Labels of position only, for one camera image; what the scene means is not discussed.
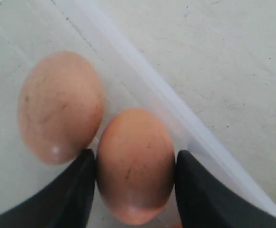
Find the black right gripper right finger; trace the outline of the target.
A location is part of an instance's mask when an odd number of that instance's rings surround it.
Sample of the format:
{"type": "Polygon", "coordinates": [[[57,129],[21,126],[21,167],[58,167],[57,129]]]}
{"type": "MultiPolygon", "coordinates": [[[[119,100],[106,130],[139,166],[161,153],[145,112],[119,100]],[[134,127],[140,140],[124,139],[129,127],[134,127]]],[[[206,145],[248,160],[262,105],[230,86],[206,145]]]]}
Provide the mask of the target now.
{"type": "Polygon", "coordinates": [[[186,150],[177,155],[175,195],[184,228],[276,228],[276,217],[227,188],[186,150]]]}

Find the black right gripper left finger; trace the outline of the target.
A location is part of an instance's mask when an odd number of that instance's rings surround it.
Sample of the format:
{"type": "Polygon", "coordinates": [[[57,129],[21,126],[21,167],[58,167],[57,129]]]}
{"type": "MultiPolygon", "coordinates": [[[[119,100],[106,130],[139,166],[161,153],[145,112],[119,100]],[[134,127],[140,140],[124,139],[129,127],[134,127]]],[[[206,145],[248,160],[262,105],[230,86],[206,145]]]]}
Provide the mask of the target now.
{"type": "Polygon", "coordinates": [[[40,192],[0,214],[0,228],[84,228],[95,190],[93,150],[80,155],[40,192]]]}

